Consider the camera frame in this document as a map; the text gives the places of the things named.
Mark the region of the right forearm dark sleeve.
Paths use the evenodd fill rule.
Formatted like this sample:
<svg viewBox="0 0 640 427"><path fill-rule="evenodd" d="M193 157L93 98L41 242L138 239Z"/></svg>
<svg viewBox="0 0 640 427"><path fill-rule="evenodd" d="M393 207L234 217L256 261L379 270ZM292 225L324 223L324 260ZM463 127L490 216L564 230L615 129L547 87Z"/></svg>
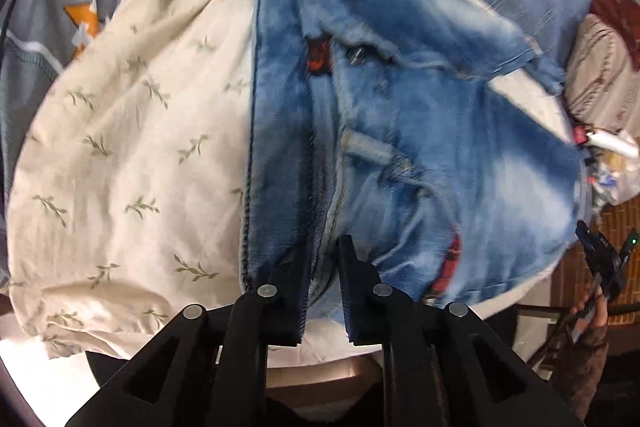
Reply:
<svg viewBox="0 0 640 427"><path fill-rule="evenodd" d="M577 343L560 352L550 387L583 421L597 392L608 356L608 326L587 329Z"/></svg>

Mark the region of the right hand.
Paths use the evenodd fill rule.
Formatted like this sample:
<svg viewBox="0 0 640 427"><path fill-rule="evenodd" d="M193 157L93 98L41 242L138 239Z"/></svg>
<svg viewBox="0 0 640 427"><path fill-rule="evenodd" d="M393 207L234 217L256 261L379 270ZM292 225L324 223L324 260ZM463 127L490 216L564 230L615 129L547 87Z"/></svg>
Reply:
<svg viewBox="0 0 640 427"><path fill-rule="evenodd" d="M599 285L588 286L576 303L570 308L576 321L570 330L570 339L576 345L589 329L600 329L608 324L608 299Z"/></svg>

